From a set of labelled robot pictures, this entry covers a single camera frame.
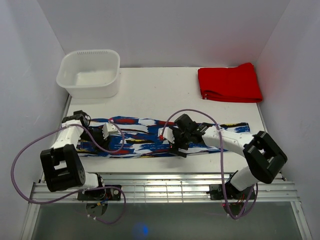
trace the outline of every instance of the white bin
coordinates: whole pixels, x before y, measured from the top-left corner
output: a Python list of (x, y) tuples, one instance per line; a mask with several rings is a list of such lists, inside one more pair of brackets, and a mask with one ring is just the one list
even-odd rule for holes
[(63, 58), (56, 82), (73, 98), (109, 98), (119, 91), (119, 68), (113, 50), (73, 51)]

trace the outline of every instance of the white table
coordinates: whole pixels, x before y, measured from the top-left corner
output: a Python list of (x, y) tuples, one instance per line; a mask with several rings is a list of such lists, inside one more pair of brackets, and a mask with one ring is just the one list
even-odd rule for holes
[[(252, 133), (264, 130), (255, 103), (228, 103), (203, 100), (198, 83), (198, 67), (121, 68), (120, 90), (111, 98), (72, 99), (68, 115), (83, 110), (92, 118), (115, 116), (167, 120), (180, 109), (197, 109), (212, 116), (218, 123), (249, 123)], [(195, 112), (187, 114), (196, 122), (210, 122)], [(82, 157), (87, 172), (99, 173), (219, 173), (220, 154), (193, 155), (187, 158), (104, 158)], [(224, 153), (225, 172), (234, 172), (247, 165), (233, 153)]]

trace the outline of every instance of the gray wall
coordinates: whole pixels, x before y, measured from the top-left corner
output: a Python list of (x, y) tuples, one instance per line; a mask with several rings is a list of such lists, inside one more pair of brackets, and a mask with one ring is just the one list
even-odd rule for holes
[(257, 62), (269, 132), (288, 156), (313, 239), (320, 239), (320, 2), (291, 0)]
[(122, 67), (255, 62), (289, 0), (38, 0), (65, 53), (112, 49)]
[[(20, 237), (27, 202), (15, 191), (10, 168), (27, 143), (58, 127), (66, 92), (55, 78), (65, 55), (36, 0), (0, 0), (0, 239)], [(41, 176), (40, 151), (48, 138), (17, 163), (16, 180), (29, 196)]]

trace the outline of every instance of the red fabric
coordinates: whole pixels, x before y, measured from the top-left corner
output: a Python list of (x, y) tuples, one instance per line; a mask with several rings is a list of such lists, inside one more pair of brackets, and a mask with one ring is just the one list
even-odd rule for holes
[(251, 63), (237, 67), (200, 68), (198, 80), (203, 99), (233, 103), (259, 103), (263, 100)]

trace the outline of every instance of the multicolored cloth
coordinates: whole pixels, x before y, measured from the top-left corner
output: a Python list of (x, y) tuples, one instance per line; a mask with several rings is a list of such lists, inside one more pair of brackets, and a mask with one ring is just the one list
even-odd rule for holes
[[(106, 158), (153, 158), (153, 157), (172, 157), (168, 153), (169, 142), (167, 140), (161, 141), (158, 137), (158, 130), (163, 128), (165, 121), (150, 119), (150, 118), (136, 118), (115, 116), (112, 118), (124, 133), (125, 143), (121, 151), (115, 154), (96, 151), (92, 142), (81, 140), (77, 145), (77, 152), (79, 156), (99, 156)], [(95, 118), (91, 120), (91, 127), (102, 128), (104, 123), (109, 120), (105, 118)], [(167, 126), (175, 126), (173, 122), (169, 122)], [(249, 124), (246, 122), (235, 124), (220, 124), (221, 128), (235, 133), (249, 133)], [(120, 133), (109, 136), (108, 148), (114, 151), (120, 148), (122, 144), (122, 136)], [(188, 150), (181, 150), (187, 155), (210, 154), (220, 152), (218, 147), (205, 146), (203, 144), (189, 145)]]

